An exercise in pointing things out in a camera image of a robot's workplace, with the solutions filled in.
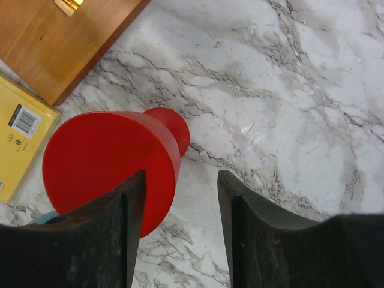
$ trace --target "light blue object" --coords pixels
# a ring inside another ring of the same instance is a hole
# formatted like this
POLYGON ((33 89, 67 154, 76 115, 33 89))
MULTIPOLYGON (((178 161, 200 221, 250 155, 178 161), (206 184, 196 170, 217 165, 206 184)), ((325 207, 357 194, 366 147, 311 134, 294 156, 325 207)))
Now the light blue object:
POLYGON ((37 217, 36 219, 33 219, 28 224, 39 224, 39 225, 42 225, 42 224, 47 223, 47 221, 51 220, 52 218, 55 218, 58 215, 59 214, 56 211, 48 212, 48 213, 45 213, 45 214, 37 217))

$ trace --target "gray marble veining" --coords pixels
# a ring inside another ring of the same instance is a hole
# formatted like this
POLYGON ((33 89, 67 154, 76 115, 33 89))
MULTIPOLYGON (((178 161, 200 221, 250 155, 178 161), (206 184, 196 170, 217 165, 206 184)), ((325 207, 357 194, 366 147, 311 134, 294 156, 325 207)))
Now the gray marble veining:
MULTIPOLYGON (((133 287, 228 287, 218 169, 300 215, 384 211, 384 4, 152 0, 60 107, 169 107, 191 145, 133 287)), ((0 222, 52 207, 41 157, 0 222)))

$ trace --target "red knob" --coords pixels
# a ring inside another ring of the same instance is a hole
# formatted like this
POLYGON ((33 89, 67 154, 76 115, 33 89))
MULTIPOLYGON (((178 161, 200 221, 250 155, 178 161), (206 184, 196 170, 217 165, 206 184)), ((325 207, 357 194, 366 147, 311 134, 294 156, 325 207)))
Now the red knob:
POLYGON ((144 237, 170 209, 180 158, 189 141, 187 124, 167 108, 81 114, 62 124, 47 145, 43 158, 47 195, 63 214, 145 170, 144 237))

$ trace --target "yellow book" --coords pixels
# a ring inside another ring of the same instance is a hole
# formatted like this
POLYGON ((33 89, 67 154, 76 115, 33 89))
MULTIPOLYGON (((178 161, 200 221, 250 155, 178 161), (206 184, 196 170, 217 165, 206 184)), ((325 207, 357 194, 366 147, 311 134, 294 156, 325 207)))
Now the yellow book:
POLYGON ((16 193, 60 116, 0 75, 0 201, 7 203, 16 193))

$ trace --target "brass hinge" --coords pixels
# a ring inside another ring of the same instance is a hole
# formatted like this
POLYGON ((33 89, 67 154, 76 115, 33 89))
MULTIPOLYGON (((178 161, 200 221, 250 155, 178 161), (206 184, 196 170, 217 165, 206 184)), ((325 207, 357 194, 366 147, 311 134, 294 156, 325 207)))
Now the brass hinge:
POLYGON ((83 0, 53 0, 54 3, 68 16, 71 17, 83 0))

